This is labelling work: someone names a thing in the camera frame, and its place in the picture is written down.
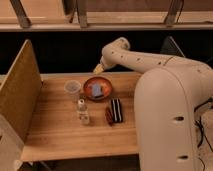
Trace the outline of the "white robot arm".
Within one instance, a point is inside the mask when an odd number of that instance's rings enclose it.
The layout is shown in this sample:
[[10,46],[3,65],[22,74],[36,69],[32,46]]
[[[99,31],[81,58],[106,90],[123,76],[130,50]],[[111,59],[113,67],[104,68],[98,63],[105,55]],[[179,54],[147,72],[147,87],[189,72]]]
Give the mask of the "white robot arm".
[[140,72],[134,114],[141,171],[200,171],[196,119],[211,106],[213,68],[175,55],[135,52],[120,37],[102,48],[94,71]]

